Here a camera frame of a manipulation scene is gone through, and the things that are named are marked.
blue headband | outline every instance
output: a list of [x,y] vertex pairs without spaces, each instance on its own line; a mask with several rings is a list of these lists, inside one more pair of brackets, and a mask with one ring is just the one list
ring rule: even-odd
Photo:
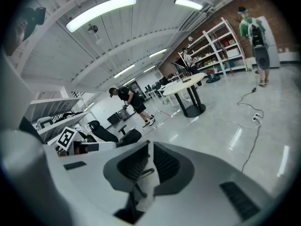
[[246,10],[244,10],[244,11],[240,11],[240,12],[238,12],[238,14],[245,14],[245,13],[248,13],[249,12],[249,10],[248,9],[246,9]]

green shirt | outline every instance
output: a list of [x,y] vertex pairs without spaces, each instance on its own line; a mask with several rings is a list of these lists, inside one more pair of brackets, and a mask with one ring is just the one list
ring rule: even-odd
[[[252,23],[252,18],[251,17],[245,17],[243,20],[245,20],[249,24]],[[261,22],[258,19],[256,19],[256,23],[258,24],[260,30],[264,33],[265,28],[262,26]],[[249,37],[249,32],[248,32],[248,26],[247,25],[240,23],[239,31],[240,31],[240,36],[241,37]]]

man in black shirt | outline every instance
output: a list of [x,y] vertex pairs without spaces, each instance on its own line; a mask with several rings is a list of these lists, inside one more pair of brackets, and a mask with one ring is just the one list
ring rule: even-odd
[[144,126],[146,126],[147,124],[152,125],[155,122],[155,118],[153,116],[150,116],[149,114],[144,112],[144,110],[146,109],[145,105],[142,103],[142,101],[137,96],[137,94],[133,93],[128,88],[126,88],[126,87],[122,87],[120,89],[110,88],[109,93],[110,93],[110,97],[119,96],[119,98],[121,100],[124,100],[126,102],[126,107],[128,105],[131,105],[133,107],[133,109],[145,121]]

round table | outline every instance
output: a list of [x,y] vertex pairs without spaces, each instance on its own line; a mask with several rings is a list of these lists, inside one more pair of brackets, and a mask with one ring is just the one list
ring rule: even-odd
[[[198,93],[197,93],[197,90],[195,88],[195,84],[197,82],[199,82],[202,78],[204,78],[205,74],[204,73],[198,73],[198,74],[194,74],[190,77],[187,77],[184,79],[184,81],[190,79],[189,81],[187,82],[182,82],[182,81],[179,81],[171,86],[169,86],[163,93],[164,96],[169,96],[169,95],[175,95],[175,97],[177,98],[179,104],[180,104],[180,107],[182,108],[183,110],[183,113],[186,117],[189,117],[189,118],[192,118],[192,117],[197,117],[198,115],[201,115],[205,109],[206,109],[206,106],[204,104],[201,103],[199,97],[198,97]],[[178,92],[180,92],[181,90],[183,89],[187,89],[188,93],[189,93],[189,96],[191,97],[191,100],[192,100],[192,103],[193,105],[185,108],[182,101],[180,100],[180,97],[178,95]]]

storage box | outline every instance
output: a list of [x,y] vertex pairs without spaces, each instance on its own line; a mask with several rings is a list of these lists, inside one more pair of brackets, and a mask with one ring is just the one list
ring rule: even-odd
[[231,57],[233,57],[233,56],[237,56],[237,55],[239,55],[239,54],[240,54],[240,53],[239,53],[238,48],[234,48],[234,49],[231,49],[231,50],[228,50],[228,51],[227,51],[228,58],[231,58]]

